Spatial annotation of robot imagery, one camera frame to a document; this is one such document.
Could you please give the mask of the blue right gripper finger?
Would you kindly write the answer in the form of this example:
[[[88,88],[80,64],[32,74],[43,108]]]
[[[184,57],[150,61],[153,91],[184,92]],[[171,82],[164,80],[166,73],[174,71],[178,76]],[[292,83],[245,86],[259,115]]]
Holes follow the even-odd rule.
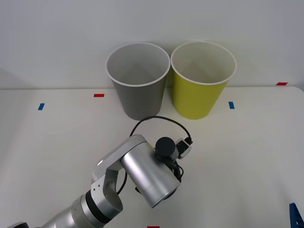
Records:
[[[289,217],[290,228],[304,228],[304,220],[295,203],[289,204]]]

